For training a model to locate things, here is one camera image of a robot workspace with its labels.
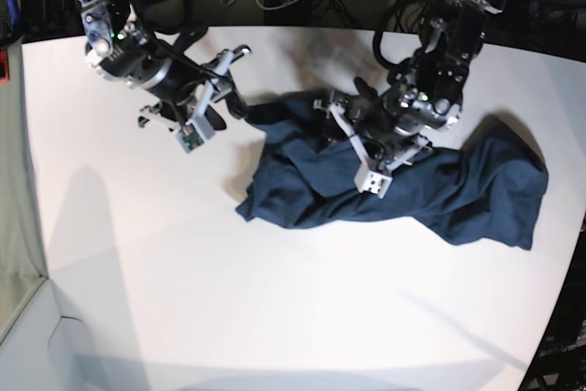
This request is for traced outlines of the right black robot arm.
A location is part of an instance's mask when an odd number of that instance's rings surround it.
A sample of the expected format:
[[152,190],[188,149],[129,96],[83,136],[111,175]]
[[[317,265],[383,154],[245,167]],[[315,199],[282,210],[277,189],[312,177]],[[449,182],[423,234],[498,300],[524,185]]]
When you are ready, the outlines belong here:
[[230,67],[251,50],[246,45],[225,49],[204,64],[188,58],[187,49],[208,31],[192,20],[191,0],[182,0],[183,17],[174,27],[159,26],[145,16],[149,7],[168,0],[77,1],[88,64],[105,79],[123,81],[157,100],[140,110],[139,127],[157,122],[169,132],[202,140],[203,130],[226,127],[213,103],[225,102],[234,118],[246,116]]

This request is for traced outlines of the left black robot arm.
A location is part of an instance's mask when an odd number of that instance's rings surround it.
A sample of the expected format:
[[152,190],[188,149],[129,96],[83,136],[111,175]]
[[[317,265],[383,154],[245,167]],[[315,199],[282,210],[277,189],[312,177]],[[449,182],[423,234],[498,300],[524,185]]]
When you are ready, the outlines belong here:
[[[366,168],[384,176],[431,148],[422,132],[451,128],[460,119],[463,87],[470,65],[483,46],[491,15],[506,0],[396,0],[379,19],[372,49],[386,69],[389,87],[377,92],[356,78],[357,95],[331,92],[315,101],[324,115],[323,136],[330,142],[349,140]],[[418,22],[420,45],[394,63],[382,52],[391,19],[412,5],[422,5]]]

